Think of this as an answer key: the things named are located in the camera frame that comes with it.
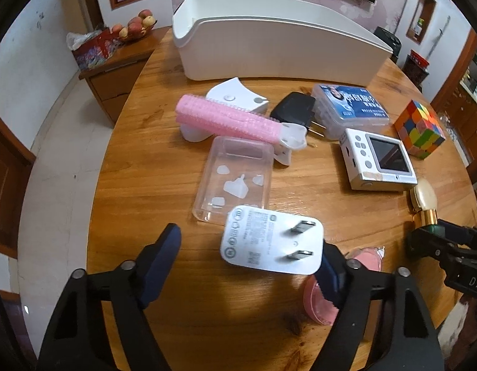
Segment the tabletop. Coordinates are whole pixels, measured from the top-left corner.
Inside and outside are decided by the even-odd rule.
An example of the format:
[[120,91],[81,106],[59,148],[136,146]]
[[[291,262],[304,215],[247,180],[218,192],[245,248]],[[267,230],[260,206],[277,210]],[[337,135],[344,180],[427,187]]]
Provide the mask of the tabletop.
[[[314,80],[243,79],[270,100],[271,109],[291,91],[309,91]],[[226,263],[219,254],[224,227],[198,221],[192,206],[212,138],[181,137],[175,106],[186,93],[205,95],[221,80],[192,81],[183,73],[168,32],[140,74],[116,123],[99,175],[89,230],[89,273],[114,269],[153,243],[167,223],[182,231],[177,260],[159,299],[146,310],[151,329],[174,371],[308,370],[330,327],[303,311],[305,276],[274,274]],[[389,59],[368,90],[394,122],[411,99],[428,105]],[[388,126],[383,134],[397,137]],[[292,165],[275,163],[269,209],[319,219],[325,239],[342,252],[385,247],[383,270],[407,266],[416,278],[435,325],[457,294],[443,285],[444,272],[430,258],[410,262],[403,237],[412,229],[408,193],[352,191],[337,142],[308,135]],[[477,203],[467,171],[448,138],[427,159],[412,158],[417,177],[438,196],[440,218],[477,225]],[[128,370],[113,313],[107,330],[120,369]],[[363,342],[353,369],[365,365]]]

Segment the wooden side table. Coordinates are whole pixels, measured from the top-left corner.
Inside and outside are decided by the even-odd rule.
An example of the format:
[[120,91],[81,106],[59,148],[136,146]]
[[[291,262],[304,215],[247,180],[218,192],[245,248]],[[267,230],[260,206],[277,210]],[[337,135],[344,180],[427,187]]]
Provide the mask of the wooden side table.
[[143,39],[120,47],[104,64],[80,73],[79,79],[87,81],[99,106],[113,125],[145,63],[168,29],[153,29]]

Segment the small display screen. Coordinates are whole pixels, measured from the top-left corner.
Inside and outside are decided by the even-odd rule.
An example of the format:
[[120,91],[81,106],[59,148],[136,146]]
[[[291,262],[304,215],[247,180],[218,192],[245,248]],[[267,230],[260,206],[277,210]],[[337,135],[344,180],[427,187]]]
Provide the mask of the small display screen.
[[393,142],[381,141],[369,137],[373,144],[374,153],[376,154],[379,167],[386,170],[395,170],[398,172],[409,173],[408,166],[403,158],[403,153],[400,145]]

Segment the metal screw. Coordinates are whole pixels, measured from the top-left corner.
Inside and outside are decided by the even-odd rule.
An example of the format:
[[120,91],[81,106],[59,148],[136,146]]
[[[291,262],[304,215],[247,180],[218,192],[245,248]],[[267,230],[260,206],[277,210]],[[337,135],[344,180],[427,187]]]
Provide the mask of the metal screw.
[[120,268],[122,268],[124,271],[130,271],[131,269],[134,269],[135,267],[135,261],[129,259],[128,261],[124,261],[121,263]]
[[72,272],[72,277],[74,279],[80,279],[82,276],[84,276],[86,274],[86,271],[83,270],[83,269],[75,269],[73,272]]
[[398,273],[400,274],[400,276],[404,276],[404,277],[410,276],[410,271],[406,267],[399,267]]
[[351,258],[347,261],[348,267],[351,267],[352,269],[360,269],[362,267],[362,264],[360,263],[359,260]]

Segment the white power adapter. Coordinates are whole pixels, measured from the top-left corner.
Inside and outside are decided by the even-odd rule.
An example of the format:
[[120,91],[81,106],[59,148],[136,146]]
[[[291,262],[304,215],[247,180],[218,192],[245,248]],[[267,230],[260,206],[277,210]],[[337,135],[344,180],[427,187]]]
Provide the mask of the white power adapter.
[[317,219],[240,205],[228,213],[220,252],[232,265],[311,275],[321,266],[323,243]]

